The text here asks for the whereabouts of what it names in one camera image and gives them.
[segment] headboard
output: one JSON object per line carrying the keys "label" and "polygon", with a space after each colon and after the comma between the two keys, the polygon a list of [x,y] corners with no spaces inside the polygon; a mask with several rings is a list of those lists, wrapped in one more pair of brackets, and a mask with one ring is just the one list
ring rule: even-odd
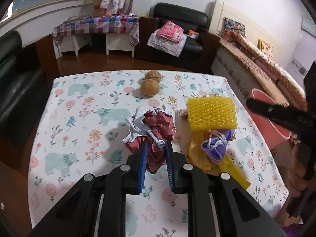
{"label": "headboard", "polygon": [[224,37],[224,18],[226,17],[238,21],[245,25],[247,40],[252,42],[255,46],[258,44],[258,39],[262,39],[271,44],[273,47],[273,58],[276,62],[279,62],[283,53],[282,45],[248,16],[218,0],[215,0],[212,13],[209,32]]}

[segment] pink blanket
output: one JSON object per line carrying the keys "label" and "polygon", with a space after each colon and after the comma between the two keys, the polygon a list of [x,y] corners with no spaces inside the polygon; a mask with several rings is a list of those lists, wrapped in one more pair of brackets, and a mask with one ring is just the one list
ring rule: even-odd
{"label": "pink blanket", "polygon": [[167,21],[157,32],[157,37],[172,42],[180,42],[183,29],[171,21]]}

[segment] black leather armchair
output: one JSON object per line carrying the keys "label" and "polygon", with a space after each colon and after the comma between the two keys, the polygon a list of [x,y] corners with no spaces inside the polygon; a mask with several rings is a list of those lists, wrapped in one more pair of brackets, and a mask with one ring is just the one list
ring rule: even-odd
{"label": "black leather armchair", "polygon": [[[22,48],[17,31],[0,37],[0,140],[6,143],[0,148],[0,160],[9,166],[22,153],[49,93],[36,50]],[[17,154],[10,154],[8,143]]]}
{"label": "black leather armchair", "polygon": [[[153,18],[156,19],[156,22],[150,18],[140,19],[140,45],[137,47],[136,57],[140,59],[146,57],[145,59],[153,62],[194,71],[196,61],[203,50],[209,21],[208,16],[201,11],[186,7],[168,3],[157,3],[154,7]],[[150,34],[153,33],[157,28],[161,28],[168,20],[183,28],[185,34],[188,34],[189,30],[198,32],[199,38],[197,40],[188,38],[179,58],[154,48],[151,49],[151,56],[148,57],[149,49],[145,47],[145,43],[147,43],[149,38],[148,32],[150,32]],[[144,53],[146,53],[144,56],[142,54],[142,48],[144,48]]]}

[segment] pink plastic basin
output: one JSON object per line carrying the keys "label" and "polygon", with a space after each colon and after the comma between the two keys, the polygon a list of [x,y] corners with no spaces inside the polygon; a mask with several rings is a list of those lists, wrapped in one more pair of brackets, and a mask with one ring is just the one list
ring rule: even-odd
{"label": "pink plastic basin", "polygon": [[[262,92],[259,89],[252,90],[251,98],[269,104],[275,104],[275,102],[265,92]],[[257,125],[270,150],[275,148],[281,142],[290,139],[291,132],[289,130],[271,122],[267,118],[252,113],[248,108],[246,109]]]}

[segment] tablecloth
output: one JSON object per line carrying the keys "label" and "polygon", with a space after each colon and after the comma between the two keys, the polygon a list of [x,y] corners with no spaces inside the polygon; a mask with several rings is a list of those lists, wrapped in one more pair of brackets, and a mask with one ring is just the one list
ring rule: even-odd
{"label": "tablecloth", "polygon": [[[262,135],[227,80],[189,72],[160,73],[160,92],[152,98],[139,89],[146,74],[143,70],[95,72],[54,80],[29,165],[33,227],[84,174],[107,174],[126,162],[131,153],[122,142],[129,133],[124,119],[138,107],[172,107],[177,128],[173,149],[186,154],[191,132],[181,114],[188,97],[205,96],[208,89],[233,99],[238,128],[236,139],[229,144],[229,156],[251,182],[247,191],[271,216],[276,215],[288,191]],[[187,195],[170,192],[165,165],[154,175],[146,172],[143,193],[126,197],[126,235],[187,236],[187,208]]]}
{"label": "tablecloth", "polygon": [[72,36],[76,34],[91,33],[126,33],[129,34],[136,22],[137,17],[99,17],[87,20],[78,20],[61,24],[54,28],[53,37]]}

